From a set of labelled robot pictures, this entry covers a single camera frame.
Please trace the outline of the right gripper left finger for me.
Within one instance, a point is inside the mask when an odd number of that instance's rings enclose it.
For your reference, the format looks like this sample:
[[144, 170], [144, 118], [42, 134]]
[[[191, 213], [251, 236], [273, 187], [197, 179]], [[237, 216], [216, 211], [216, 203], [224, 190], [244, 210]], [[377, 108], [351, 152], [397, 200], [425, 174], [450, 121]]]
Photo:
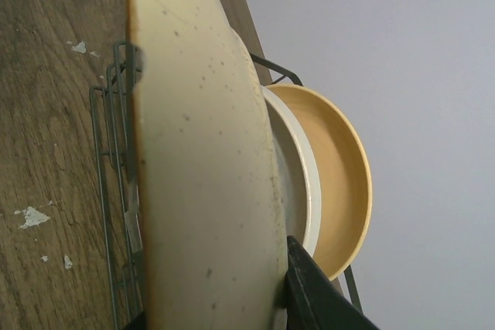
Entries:
[[134, 319], [132, 319], [123, 330], [146, 330], [146, 315], [142, 311]]

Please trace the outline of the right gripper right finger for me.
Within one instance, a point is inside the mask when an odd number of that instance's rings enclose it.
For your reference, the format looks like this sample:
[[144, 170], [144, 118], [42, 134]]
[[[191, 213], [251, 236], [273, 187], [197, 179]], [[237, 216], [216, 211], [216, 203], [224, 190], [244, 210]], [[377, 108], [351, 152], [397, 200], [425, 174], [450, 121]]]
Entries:
[[287, 329], [366, 330], [377, 327], [332, 286], [295, 237], [287, 237], [287, 248]]

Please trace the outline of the white grey swirl bowl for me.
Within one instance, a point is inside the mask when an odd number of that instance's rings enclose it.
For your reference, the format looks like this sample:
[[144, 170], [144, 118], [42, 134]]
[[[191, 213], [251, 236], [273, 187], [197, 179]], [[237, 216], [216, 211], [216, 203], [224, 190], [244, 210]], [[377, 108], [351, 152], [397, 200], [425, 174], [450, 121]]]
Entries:
[[262, 89], [278, 162], [285, 228], [312, 256], [322, 218], [322, 191], [316, 158], [299, 120], [275, 93]]

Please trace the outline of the orange bowl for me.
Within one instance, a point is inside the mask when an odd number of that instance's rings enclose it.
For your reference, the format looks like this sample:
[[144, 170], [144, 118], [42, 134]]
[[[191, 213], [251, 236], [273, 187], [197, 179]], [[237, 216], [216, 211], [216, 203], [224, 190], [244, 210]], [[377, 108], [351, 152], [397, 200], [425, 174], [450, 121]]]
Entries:
[[268, 87], [301, 124], [316, 158], [322, 216], [314, 260], [331, 280], [350, 266], [370, 224], [373, 188], [360, 138], [341, 110], [307, 87]]

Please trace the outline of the beige bird-pattern plate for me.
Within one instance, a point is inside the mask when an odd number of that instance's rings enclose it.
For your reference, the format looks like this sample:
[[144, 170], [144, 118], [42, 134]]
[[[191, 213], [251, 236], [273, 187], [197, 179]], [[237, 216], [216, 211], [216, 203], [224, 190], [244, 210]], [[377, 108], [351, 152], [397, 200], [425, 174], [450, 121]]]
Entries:
[[285, 217], [271, 125], [220, 0], [127, 0], [150, 329], [283, 329]]

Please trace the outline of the black wire dish rack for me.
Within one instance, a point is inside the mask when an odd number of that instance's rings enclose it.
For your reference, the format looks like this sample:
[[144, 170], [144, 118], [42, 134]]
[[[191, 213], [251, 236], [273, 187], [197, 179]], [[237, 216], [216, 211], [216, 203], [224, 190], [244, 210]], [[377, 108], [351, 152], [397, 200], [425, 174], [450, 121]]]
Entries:
[[[299, 77], [269, 60], [252, 56], [254, 63], [278, 73], [274, 84], [302, 85]], [[97, 173], [103, 214], [104, 242], [111, 287], [113, 326], [124, 328], [144, 311], [145, 275], [141, 231], [138, 221], [138, 188], [132, 176], [135, 156], [131, 145], [130, 93], [141, 65], [138, 50], [120, 41], [106, 71], [106, 84], [90, 89]], [[363, 313], [351, 264], [332, 286]]]

